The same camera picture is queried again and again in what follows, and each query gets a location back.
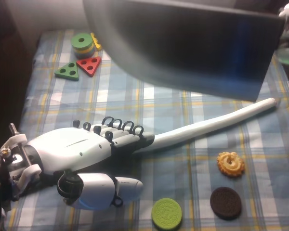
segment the white robotic hand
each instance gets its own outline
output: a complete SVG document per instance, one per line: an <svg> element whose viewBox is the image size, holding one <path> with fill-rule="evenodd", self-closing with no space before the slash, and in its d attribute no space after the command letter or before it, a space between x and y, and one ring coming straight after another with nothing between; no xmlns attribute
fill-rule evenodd
<svg viewBox="0 0 289 231"><path fill-rule="evenodd" d="M103 173L71 172L62 175L57 184L58 192L72 207L87 210L106 209L111 205L121 207L137 200L143 184L136 179L114 177Z"/></svg>

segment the green triangle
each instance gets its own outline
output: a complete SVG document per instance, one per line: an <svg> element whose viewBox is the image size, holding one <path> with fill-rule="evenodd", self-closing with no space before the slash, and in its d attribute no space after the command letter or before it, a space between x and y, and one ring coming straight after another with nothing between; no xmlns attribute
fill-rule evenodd
<svg viewBox="0 0 289 231"><path fill-rule="evenodd" d="M78 71L76 62L71 62L54 72L57 78L65 78L68 80L78 81Z"/></svg>

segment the red triangle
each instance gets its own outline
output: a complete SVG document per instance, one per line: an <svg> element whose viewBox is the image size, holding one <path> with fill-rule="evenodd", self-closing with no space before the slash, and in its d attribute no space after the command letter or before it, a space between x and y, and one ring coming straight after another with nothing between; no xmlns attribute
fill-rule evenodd
<svg viewBox="0 0 289 231"><path fill-rule="evenodd" d="M93 76L98 65L101 63L101 57L91 57L89 59L81 59L76 61L77 65L89 76Z"/></svg>

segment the blue checkered cloth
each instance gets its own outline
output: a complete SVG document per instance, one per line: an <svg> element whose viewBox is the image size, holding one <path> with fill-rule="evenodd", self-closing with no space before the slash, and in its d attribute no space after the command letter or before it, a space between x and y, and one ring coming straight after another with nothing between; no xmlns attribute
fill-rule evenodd
<svg viewBox="0 0 289 231"><path fill-rule="evenodd" d="M54 31L41 37L20 127L29 140L71 127L74 119L97 124L105 116L131 120L160 134L251 104L143 83L122 71L105 51L95 53L102 63L94 77L79 69L78 82L55 78L55 70L76 60L70 43L75 33ZM104 211L78 210L65 205L55 186L45 187L13 203L5 227L150 231L155 230L154 202L168 197L182 208L180 230L289 230L289 82L274 57L259 101L270 97L279 101L275 111L170 149L135 154L122 166L122 173L143 182L139 201ZM220 152L237 152L244 159L241 178L231 179L219 171ZM242 214L236 220L221 220L211 210L211 192L221 186L233 188L242 199Z"/></svg>

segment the white stick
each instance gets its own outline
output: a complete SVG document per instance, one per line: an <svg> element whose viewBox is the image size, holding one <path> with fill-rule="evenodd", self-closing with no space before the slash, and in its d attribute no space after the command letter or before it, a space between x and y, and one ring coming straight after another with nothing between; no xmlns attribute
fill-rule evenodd
<svg viewBox="0 0 289 231"><path fill-rule="evenodd" d="M260 112L268 110L269 108L275 107L276 101L273 98L262 100L258 103L254 103L250 106L244 107L235 112L220 116L217 118L205 120L195 124L187 125L182 128L178 128L169 132L165 132L155 136L154 142L143 149L140 149L138 152L146 152L159 148L164 148L167 146L174 145L176 143L183 142L190 138L200 136L211 131L215 131L227 126L236 124L250 118Z"/></svg>

